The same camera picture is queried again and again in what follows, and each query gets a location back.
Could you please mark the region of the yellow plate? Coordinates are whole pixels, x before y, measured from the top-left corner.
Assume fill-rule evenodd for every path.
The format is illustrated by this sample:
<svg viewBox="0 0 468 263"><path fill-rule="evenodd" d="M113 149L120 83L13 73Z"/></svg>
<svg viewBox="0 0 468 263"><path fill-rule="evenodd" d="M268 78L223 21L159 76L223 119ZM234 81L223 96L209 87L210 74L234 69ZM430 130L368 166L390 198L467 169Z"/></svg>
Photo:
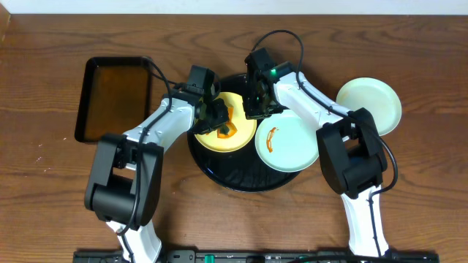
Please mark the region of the yellow plate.
<svg viewBox="0 0 468 263"><path fill-rule="evenodd" d="M246 119L241 95L221 92L219 98L227 105L230 118L227 127L230 131L228 134L222 134L216 130L209 134L196 134L195 138L209 150L220 153L233 152L245 146L253 138L257 121Z"/></svg>

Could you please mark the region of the orange green scrub sponge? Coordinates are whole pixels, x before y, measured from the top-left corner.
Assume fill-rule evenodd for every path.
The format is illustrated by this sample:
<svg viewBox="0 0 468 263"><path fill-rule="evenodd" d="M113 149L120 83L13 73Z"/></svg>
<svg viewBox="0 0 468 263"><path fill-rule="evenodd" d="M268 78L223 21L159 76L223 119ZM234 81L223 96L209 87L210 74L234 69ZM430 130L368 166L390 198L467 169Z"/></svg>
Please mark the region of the orange green scrub sponge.
<svg viewBox="0 0 468 263"><path fill-rule="evenodd" d="M219 129L217 129L217 137L220 139L227 139L232 137L238 130L232 122L234 109L233 107L228 107L228 121L223 124Z"/></svg>

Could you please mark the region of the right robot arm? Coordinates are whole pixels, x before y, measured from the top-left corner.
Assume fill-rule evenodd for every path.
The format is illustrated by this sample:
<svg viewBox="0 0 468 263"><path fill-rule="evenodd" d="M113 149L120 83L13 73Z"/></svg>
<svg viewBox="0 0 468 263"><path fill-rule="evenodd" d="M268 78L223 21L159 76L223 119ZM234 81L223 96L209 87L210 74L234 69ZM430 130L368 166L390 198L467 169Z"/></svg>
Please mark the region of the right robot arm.
<svg viewBox="0 0 468 263"><path fill-rule="evenodd" d="M304 121L316 134L322 175L343 200L351 252L360 259L387 256L379 198L387 191L383 173L396 161L371 113L335 103L290 62L249 62L246 67L247 117L269 118L287 108Z"/></svg>

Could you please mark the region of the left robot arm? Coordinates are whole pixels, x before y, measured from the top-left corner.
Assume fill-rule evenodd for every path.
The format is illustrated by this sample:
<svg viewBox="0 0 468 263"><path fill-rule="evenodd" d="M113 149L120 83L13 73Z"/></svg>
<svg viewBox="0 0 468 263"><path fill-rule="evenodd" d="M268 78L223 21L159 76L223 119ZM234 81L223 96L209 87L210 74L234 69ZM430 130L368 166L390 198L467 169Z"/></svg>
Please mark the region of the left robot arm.
<svg viewBox="0 0 468 263"><path fill-rule="evenodd" d="M230 119L229 109L221 98L171 91L140 125L98 142L84 203L116 233L122 262L155 262L162 250L152 218L165 151L185 132L221 128Z"/></svg>

